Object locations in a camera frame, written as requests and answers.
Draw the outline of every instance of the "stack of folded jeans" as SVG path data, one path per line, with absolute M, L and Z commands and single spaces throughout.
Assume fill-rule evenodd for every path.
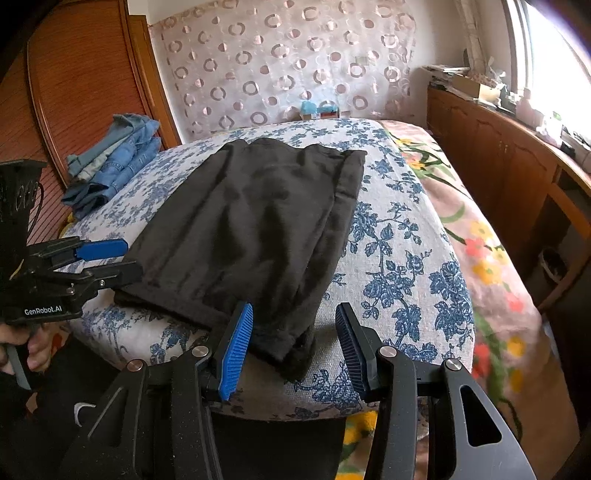
M 160 126 L 145 115 L 113 115 L 105 137 L 81 155 L 68 155 L 72 183 L 61 201 L 81 220 L 111 200 L 160 150 Z

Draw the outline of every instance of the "blue floral bedspread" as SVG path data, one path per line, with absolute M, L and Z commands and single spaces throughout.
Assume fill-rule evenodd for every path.
M 319 143 L 365 150 L 365 175 L 345 251 L 316 316 L 317 352 L 306 378 L 285 382 L 248 355 L 224 413 L 261 420 L 307 420 L 376 409 L 352 389 L 334 328 L 335 308 L 353 306 L 360 321 L 413 359 L 448 357 L 472 365 L 473 316 L 469 293 L 431 202 L 384 129 L 364 119 L 319 120 L 245 128 L 162 152 L 107 205 L 75 224 L 68 235 L 133 243 L 166 198 L 223 144 L 276 138 L 293 147 Z M 75 265 L 78 271 L 97 262 Z M 443 319 L 438 306 L 447 304 Z M 165 362 L 204 332 L 148 310 L 120 308 L 105 290 L 70 322 L 74 334 L 122 367 L 128 360 Z

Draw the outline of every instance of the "white wall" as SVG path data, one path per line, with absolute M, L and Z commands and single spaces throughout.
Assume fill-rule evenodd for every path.
M 511 86 L 511 48 L 502 0 L 477 0 L 476 4 L 486 61 L 488 57 L 494 57 L 492 68 L 504 70 L 507 73 L 505 83 Z
M 411 94 L 410 108 L 407 109 L 412 113 L 403 120 L 424 127 L 427 115 L 427 85 L 431 76 L 419 67 L 434 63 L 461 66 L 465 42 L 454 0 L 406 1 L 415 17 L 417 31 L 415 34 L 416 47 L 410 61 L 412 68 Z M 501 0 L 486 1 L 498 2 L 500 6 Z M 202 3 L 205 2 L 199 0 L 128 0 L 129 13 L 146 15 L 149 24 L 155 24 L 166 17 Z

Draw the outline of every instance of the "metal screw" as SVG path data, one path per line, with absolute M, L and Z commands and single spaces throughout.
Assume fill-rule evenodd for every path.
M 393 356 L 396 356 L 396 354 L 398 352 L 396 351 L 396 349 L 394 347 L 391 347 L 391 346 L 383 346 L 381 349 L 379 349 L 379 353 L 382 356 L 393 357 Z
M 457 372 L 458 370 L 462 369 L 462 362 L 460 362 L 457 358 L 448 358 L 445 360 L 445 366 L 448 367 L 449 370 Z
M 144 363 L 139 359 L 136 358 L 135 360 L 130 360 L 127 364 L 127 370 L 130 372 L 139 372 L 144 367 Z
M 205 345 L 197 345 L 191 351 L 191 353 L 193 354 L 193 356 L 196 356 L 197 358 L 202 358 L 209 353 L 209 348 L 207 348 Z

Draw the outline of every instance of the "patterned curtain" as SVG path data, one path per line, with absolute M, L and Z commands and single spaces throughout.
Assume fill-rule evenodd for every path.
M 155 24 L 185 141 L 298 118 L 303 100 L 404 117 L 416 24 L 405 0 L 219 0 Z
M 470 67 L 477 73 L 486 73 L 485 53 L 480 43 L 480 16 L 474 0 L 455 0 L 464 28 Z

